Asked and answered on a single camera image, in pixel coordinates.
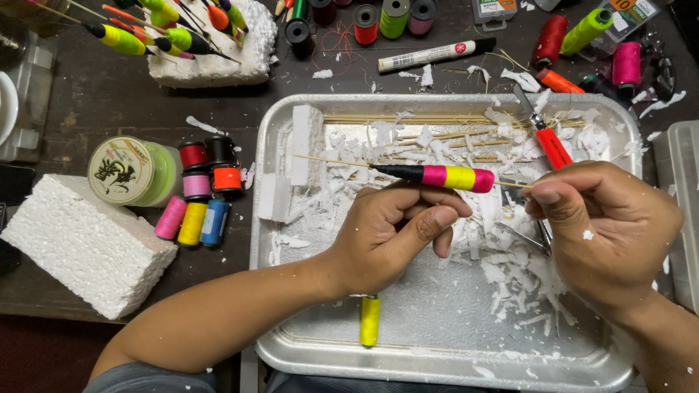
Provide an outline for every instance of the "fingernail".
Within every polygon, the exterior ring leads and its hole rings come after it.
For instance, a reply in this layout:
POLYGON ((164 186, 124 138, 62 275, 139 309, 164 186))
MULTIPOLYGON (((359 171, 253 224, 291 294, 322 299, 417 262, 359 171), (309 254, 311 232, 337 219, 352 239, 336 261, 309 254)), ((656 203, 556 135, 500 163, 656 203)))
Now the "fingernail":
POLYGON ((556 203, 561 199, 561 195, 555 191, 533 191, 531 196, 536 199, 537 202, 550 205, 551 203, 556 203))
POLYGON ((459 214, 453 208, 444 206, 443 208, 437 209, 434 218, 442 228, 446 228, 456 222, 456 219, 459 218, 459 214))

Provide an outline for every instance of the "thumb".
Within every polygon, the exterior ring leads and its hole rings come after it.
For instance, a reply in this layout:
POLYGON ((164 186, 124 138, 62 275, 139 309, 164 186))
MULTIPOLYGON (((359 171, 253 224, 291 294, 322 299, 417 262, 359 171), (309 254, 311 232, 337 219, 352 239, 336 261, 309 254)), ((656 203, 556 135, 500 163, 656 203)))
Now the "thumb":
POLYGON ((382 244, 392 260, 408 263, 459 218, 451 206, 432 206, 413 217, 391 240, 382 244))
POLYGON ((572 185, 557 181, 540 183, 531 190, 531 196, 549 220, 554 239, 582 240, 583 233, 590 228, 590 217, 585 200, 572 185))

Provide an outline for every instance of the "dark table surface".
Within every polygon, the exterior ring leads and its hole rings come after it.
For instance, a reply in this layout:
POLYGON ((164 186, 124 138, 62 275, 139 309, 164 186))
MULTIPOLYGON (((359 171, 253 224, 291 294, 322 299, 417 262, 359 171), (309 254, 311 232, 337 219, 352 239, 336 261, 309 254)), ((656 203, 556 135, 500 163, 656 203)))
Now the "dark table surface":
MULTIPOLYGON (((275 0, 261 2, 271 10, 276 4, 275 0)), ((98 9, 103 1, 84 0, 82 3, 98 9)), ((555 13, 568 16, 573 25, 597 3, 564 1, 563 7, 556 9, 555 13)), ((59 56, 42 156, 34 167, 38 177, 44 173, 84 176, 93 149, 112 136, 131 135, 171 146, 177 146, 182 138, 203 140, 209 136, 209 133, 185 122, 189 115, 228 132, 243 149, 240 153, 243 166, 249 167, 254 160, 257 127, 265 112, 283 97, 296 93, 331 93, 331 85, 335 94, 369 93, 365 78, 369 84, 372 81, 380 84, 383 93, 415 92, 416 85, 411 79, 400 78, 396 73, 380 76, 377 59, 481 38, 483 31, 480 26, 476 29, 473 25, 470 4, 470 0, 441 1, 438 16, 427 37, 414 38, 403 34, 395 41, 379 38, 369 49, 357 49, 356 53, 361 57, 353 56, 357 60, 349 66, 335 61, 337 50, 329 50, 324 56, 323 46, 331 49, 339 38, 337 34, 325 36, 329 32, 327 28, 320 28, 316 35, 318 45, 312 60, 319 68, 310 59, 300 61, 294 58, 280 33, 275 54, 281 60, 272 67, 269 81, 255 86, 199 90, 160 87, 149 76, 145 58, 119 55, 88 36, 82 27, 66 26, 52 38, 59 48, 59 56), (319 69, 332 69, 336 75, 330 79, 313 80, 313 72, 319 69)), ((338 19, 347 27, 352 22, 354 8, 356 4, 338 12, 338 19)), ((84 20, 94 19, 78 9, 71 9, 70 14, 84 20)), ((507 23, 507 29, 494 32, 498 48, 526 65, 540 27, 549 15, 538 8, 530 12, 520 9, 507 23)), ((666 42, 666 52, 677 65, 678 91, 687 90, 687 95, 679 103, 642 119, 640 131, 643 136, 664 131, 674 122, 695 120, 698 116, 696 85, 699 84, 699 69, 696 63, 667 11, 663 10, 651 23, 659 32, 659 38, 666 42)), ((349 41, 352 47, 358 47, 352 37, 349 41)), ((512 91, 512 82, 498 77, 505 67, 511 69, 510 63, 495 56, 455 59, 443 62, 437 68, 464 69, 473 64, 490 71, 493 79, 489 89, 492 92, 512 91)), ((585 75, 606 65, 607 62, 590 63, 576 57, 572 61, 561 60, 554 70, 577 83, 585 75)), ((485 92, 481 77, 468 78, 465 74, 439 70, 433 71, 433 77, 435 94, 485 92)), ((645 106, 645 103, 637 104, 637 113, 645 106)), ((644 178, 651 184, 656 182, 652 150, 644 156, 644 178)), ((135 208, 134 211, 155 225, 162 209, 135 208)), ((251 218, 252 193, 248 192, 233 204, 221 248, 181 248, 177 259, 167 268, 143 307, 192 285, 247 269, 251 218)), ((0 276, 0 313, 106 321, 88 303, 26 257, 14 271, 0 276)))

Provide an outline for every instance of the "left hand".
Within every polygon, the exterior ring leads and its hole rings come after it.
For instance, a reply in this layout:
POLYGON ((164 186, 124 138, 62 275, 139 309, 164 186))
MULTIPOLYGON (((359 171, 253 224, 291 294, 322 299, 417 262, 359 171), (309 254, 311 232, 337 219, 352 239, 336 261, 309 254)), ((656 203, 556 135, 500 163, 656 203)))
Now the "left hand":
POLYGON ((321 279, 341 299, 376 294, 393 284, 430 242, 449 257, 458 217, 472 214, 451 189, 399 180, 383 190, 360 190, 335 243, 321 254, 321 279))

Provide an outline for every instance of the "forearm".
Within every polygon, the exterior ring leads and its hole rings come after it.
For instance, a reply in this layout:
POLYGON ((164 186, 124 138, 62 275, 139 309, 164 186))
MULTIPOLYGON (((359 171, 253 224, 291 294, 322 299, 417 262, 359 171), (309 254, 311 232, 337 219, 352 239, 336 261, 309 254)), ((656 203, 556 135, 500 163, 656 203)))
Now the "forearm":
POLYGON ((656 292, 643 302, 611 319, 638 344, 636 367, 648 390, 699 392, 699 317, 656 292))
POLYGON ((319 258, 218 278, 160 301, 109 342, 92 378, 128 362, 204 371, 300 310, 332 301, 319 258))

